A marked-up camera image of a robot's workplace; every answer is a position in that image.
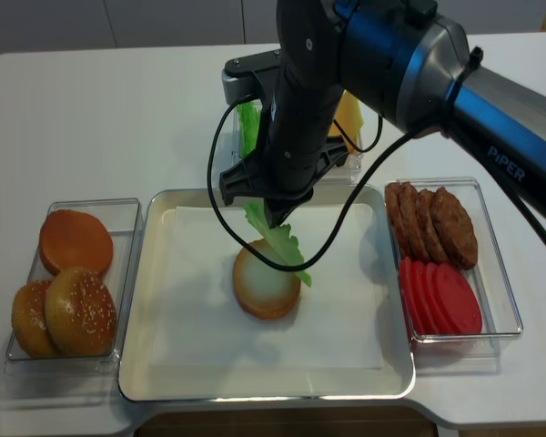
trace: lettuce leaf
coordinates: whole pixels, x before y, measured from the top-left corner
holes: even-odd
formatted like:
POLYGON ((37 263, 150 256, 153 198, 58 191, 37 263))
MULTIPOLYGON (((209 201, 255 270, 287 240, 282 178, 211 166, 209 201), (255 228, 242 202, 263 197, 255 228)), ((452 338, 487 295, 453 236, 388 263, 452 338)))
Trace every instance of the lettuce leaf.
MULTIPOLYGON (((279 254, 288 266, 303 264, 304 259, 299 251, 298 238, 289 235, 291 233, 290 225, 270 229, 265 219, 263 202, 248 202, 245 205, 245 212, 247 221, 263 236, 267 243, 269 243, 269 246, 279 254)), ((311 287, 311 277, 305 270, 297 271, 295 274, 304 284, 311 287)))
POLYGON ((244 158, 253 151, 257 144, 258 123, 261 119, 261 110, 256 109, 253 102, 242 103, 237 106, 240 129, 243 133, 243 143, 240 146, 240 157, 244 158))

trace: tomato slice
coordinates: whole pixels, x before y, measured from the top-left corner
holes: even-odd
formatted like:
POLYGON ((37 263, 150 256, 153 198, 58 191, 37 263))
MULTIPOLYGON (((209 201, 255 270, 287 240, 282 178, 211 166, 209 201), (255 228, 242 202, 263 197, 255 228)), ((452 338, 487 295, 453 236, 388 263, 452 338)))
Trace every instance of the tomato slice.
POLYGON ((483 322, 480 305, 468 281, 449 264, 440 264, 433 276, 435 300, 454 331, 479 334, 483 322))
POLYGON ((425 299, 425 290, 422 285, 424 276, 425 265, 420 261, 413 262, 410 266, 410 287, 413 291, 413 299, 419 312, 420 321, 427 334, 440 334, 439 327, 435 323, 429 304, 425 299))
POLYGON ((400 270, 400 282, 402 283, 402 289, 404 290, 404 297, 407 301, 407 306, 410 311, 410 318, 412 319, 412 327, 419 335, 425 334, 425 328, 422 325, 420 320, 419 312, 417 311, 417 306, 415 305, 414 296, 412 290, 410 289, 410 264, 412 261, 410 258, 406 257, 399 266, 400 270))
POLYGON ((430 308, 430 313, 435 320, 435 325, 439 329, 441 334, 459 334, 457 330, 454 330, 451 324, 447 321, 447 318, 443 314, 439 303, 435 299, 435 284, 433 278, 437 270, 437 264, 430 262, 425 267, 425 274, 422 280, 422 287, 424 291, 425 301, 430 308))

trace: burger patty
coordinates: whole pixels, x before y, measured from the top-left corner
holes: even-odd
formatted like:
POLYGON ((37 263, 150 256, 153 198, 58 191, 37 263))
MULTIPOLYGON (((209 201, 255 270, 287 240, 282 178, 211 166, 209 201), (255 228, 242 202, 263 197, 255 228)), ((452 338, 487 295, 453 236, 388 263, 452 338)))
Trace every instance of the burger patty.
POLYGON ((419 222, 420 235, 425 243, 425 247, 430 254, 430 257, 437 264, 449 262, 449 257, 445 253, 445 249, 441 246, 437 231, 433 227, 433 222, 430 219, 430 204, 435 197, 435 193, 422 189, 417 196, 417 221, 419 222))
POLYGON ((410 184, 404 182, 399 190, 399 207, 402 216, 402 224, 410 244, 410 249, 415 258, 424 263, 431 262, 429 252, 422 240, 419 221, 417 220, 417 190, 410 184))
POLYGON ((477 239, 471 218, 459 200, 445 188, 439 188, 430 205, 430 216, 451 264, 472 269, 477 264, 477 239))
POLYGON ((391 182, 386 186, 384 190, 386 212, 389 216, 390 227, 394 232, 394 238, 399 244, 400 257, 403 259, 406 257, 413 258, 409 240, 402 224, 402 217, 400 216, 399 191, 400 184, 398 182, 391 182))

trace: white paper sheet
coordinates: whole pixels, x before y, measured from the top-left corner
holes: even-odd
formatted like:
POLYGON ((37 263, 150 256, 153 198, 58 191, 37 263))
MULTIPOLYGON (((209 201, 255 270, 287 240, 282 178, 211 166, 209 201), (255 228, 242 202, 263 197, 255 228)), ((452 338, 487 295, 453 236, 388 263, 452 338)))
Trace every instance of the white paper sheet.
MULTIPOLYGON (((309 259, 323 244, 339 207, 309 207, 290 217, 292 233, 309 259)), ((259 239, 243 209, 223 209, 233 229, 259 239)), ((369 275, 372 210, 355 205, 324 257, 308 272, 300 303, 284 319, 261 321, 246 314, 232 292, 239 245, 209 208, 177 208, 161 287, 162 308, 151 365, 379 368, 377 291, 369 275)))

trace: plain bun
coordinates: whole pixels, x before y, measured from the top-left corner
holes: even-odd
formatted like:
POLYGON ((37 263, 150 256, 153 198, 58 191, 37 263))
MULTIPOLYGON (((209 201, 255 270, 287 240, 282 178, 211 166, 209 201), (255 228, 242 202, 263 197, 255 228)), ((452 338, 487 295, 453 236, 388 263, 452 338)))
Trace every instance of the plain bun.
POLYGON ((70 209, 48 215, 38 247, 40 259, 53 276, 77 266, 103 275, 113 258, 113 241, 105 226, 89 214, 70 209))
MULTIPOLYGON (((249 244, 272 261, 283 263, 264 239, 249 244)), ((235 259, 233 291, 238 305, 259 319, 278 319, 288 314, 298 302, 300 287, 301 280, 295 274, 272 269, 246 249, 235 259)))
POLYGON ((69 355, 104 355, 116 334, 116 308, 107 287, 90 270, 63 270, 45 300, 46 326, 56 347, 69 355))
POLYGON ((49 358, 59 354, 45 321, 45 295, 50 280, 37 280, 24 285, 12 303, 12 328, 18 344, 33 358, 49 358))

